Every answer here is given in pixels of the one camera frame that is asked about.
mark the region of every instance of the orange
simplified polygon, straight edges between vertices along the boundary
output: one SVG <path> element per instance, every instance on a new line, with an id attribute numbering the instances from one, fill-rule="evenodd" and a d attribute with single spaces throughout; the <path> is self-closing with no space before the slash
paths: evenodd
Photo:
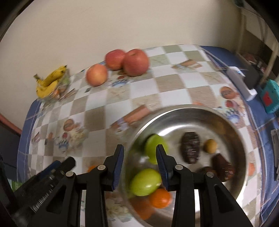
<path id="1" fill-rule="evenodd" d="M 135 212 L 137 212 L 143 220 L 150 218 L 155 212 L 155 209 L 150 205 L 150 202 L 146 197 L 133 197 L 130 199 L 130 203 Z"/>
<path id="2" fill-rule="evenodd" d="M 157 189 L 149 196 L 150 204 L 155 208 L 165 208 L 172 202 L 171 194 L 163 188 Z"/>
<path id="3" fill-rule="evenodd" d="M 96 167 L 96 165 L 89 166 L 87 172 L 90 172 L 90 171 L 93 170 L 95 167 Z"/>

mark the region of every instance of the checkered tablecloth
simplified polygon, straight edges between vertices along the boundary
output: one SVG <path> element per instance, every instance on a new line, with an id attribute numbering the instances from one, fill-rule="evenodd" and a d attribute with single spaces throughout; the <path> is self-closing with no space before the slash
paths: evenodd
<path id="1" fill-rule="evenodd" d="M 90 87 L 85 80 L 86 70 L 70 77 L 71 85 L 78 92 L 64 102 L 52 105 L 35 121 L 32 136 L 40 132 L 40 141 L 30 143 L 28 154 L 28 176 L 42 171 L 55 160 L 63 161 L 66 156 L 76 160 L 73 171 L 85 173 L 92 165 L 102 164 L 106 156 L 112 155 L 120 142 L 109 129 L 110 125 L 135 108 L 145 104 L 150 110 L 180 104 L 200 104 L 217 108 L 225 115 L 227 101 L 238 109 L 232 121 L 243 136 L 247 150 L 248 162 L 254 164 L 256 171 L 248 178 L 243 193 L 239 196 L 239 204 L 256 227 L 259 226 L 261 207 L 261 162 L 257 141 L 249 116 L 240 96 L 225 99 L 220 90 L 236 88 L 231 81 L 216 70 L 205 52 L 194 45 L 172 45 L 144 50 L 150 59 L 150 69 L 138 77 L 119 77 L 117 71 L 109 71 L 107 82 L 99 87 Z M 174 67 L 188 59 L 199 63 L 198 68 Z M 67 119 L 80 122 L 89 136 L 77 149 L 61 152 L 54 142 L 48 141 L 47 135 L 53 137 L 60 134 Z M 141 226 L 128 212 L 118 196 L 110 195 L 108 219 L 112 226 Z M 84 224 L 84 213 L 81 214 L 81 225 Z"/>

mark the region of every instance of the banana bunch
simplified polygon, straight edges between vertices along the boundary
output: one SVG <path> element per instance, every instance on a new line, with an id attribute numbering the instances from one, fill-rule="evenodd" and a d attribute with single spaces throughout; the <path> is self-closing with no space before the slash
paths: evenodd
<path id="1" fill-rule="evenodd" d="M 36 93 L 39 98 L 45 98 L 50 93 L 53 92 L 53 90 L 56 88 L 58 82 L 64 76 L 66 73 L 67 66 L 61 66 L 60 68 L 53 71 L 51 74 L 47 76 L 44 80 L 42 80 L 38 75 L 36 74 L 34 78 L 37 81 L 37 87 L 36 87 Z"/>

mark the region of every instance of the stainless steel bowl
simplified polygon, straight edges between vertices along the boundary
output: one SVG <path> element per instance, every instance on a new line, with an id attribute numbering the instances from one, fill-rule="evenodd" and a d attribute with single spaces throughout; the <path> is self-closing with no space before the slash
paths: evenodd
<path id="1" fill-rule="evenodd" d="M 201 140 L 199 161 L 196 164 L 187 164 L 183 161 L 179 146 L 181 137 L 185 132 L 196 132 Z M 121 193 L 131 214 L 144 226 L 170 227 L 173 217 L 175 192 L 172 192 L 173 202 L 164 209 L 156 209 L 156 212 L 147 220 L 142 220 L 129 202 L 130 181 L 142 169 L 153 168 L 157 165 L 148 161 L 144 155 L 144 144 L 152 134 L 163 136 L 169 145 L 169 155 L 173 156 L 178 164 L 182 164 L 192 172 L 203 166 L 211 166 L 211 158 L 214 155 L 202 150 L 207 139 L 214 139 L 218 143 L 218 151 L 226 160 L 235 167 L 234 177 L 224 185 L 237 199 L 247 178 L 248 163 L 246 161 L 244 143 L 234 125 L 220 113 L 210 108 L 197 105 L 180 105 L 168 107 L 148 116 L 137 130 L 131 134 L 128 147 L 125 152 L 124 165 L 121 176 Z M 199 222 L 199 198 L 195 190 L 196 222 Z"/>

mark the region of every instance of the cartoon print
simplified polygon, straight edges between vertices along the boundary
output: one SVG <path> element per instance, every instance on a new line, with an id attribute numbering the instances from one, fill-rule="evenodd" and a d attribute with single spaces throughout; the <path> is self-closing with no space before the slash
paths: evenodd
<path id="1" fill-rule="evenodd" d="M 31 140 L 32 144 L 40 141 L 40 132 L 38 132 Z"/>
<path id="2" fill-rule="evenodd" d="M 193 102 L 193 105 L 204 106 L 201 102 Z"/>
<path id="3" fill-rule="evenodd" d="M 116 74 L 109 77 L 107 84 L 108 86 L 119 88 L 130 83 L 129 77 L 123 70 L 119 70 Z"/>
<path id="4" fill-rule="evenodd" d="M 48 143 L 49 141 L 51 141 L 52 139 L 53 139 L 53 132 L 50 132 L 49 135 L 48 135 L 48 137 L 45 139 L 45 146 L 46 146 L 47 143 Z"/>
<path id="5" fill-rule="evenodd" d="M 232 88 L 224 86 L 220 88 L 220 97 L 218 98 L 218 103 L 223 108 L 233 108 L 237 110 L 241 115 L 245 115 L 245 107 L 243 101 L 240 97 L 240 94 L 234 91 Z"/>
<path id="6" fill-rule="evenodd" d="M 227 108 L 225 116 L 234 124 L 237 124 L 240 120 L 239 112 L 234 108 Z"/>
<path id="7" fill-rule="evenodd" d="M 108 220 L 116 221 L 116 219 L 119 219 L 121 222 L 127 222 L 132 219 L 132 214 L 125 206 L 118 189 L 114 192 L 105 193 L 105 204 Z"/>
<path id="8" fill-rule="evenodd" d="M 80 123 L 75 123 L 73 119 L 68 119 L 63 125 L 63 134 L 56 140 L 59 149 L 64 153 L 68 148 L 77 148 L 88 137 L 88 131 L 81 127 Z"/>
<path id="9" fill-rule="evenodd" d="M 185 68 L 199 68 L 199 67 L 202 67 L 202 65 L 192 59 L 189 59 L 187 61 L 181 62 L 180 64 L 174 65 L 172 68 L 185 69 Z"/>

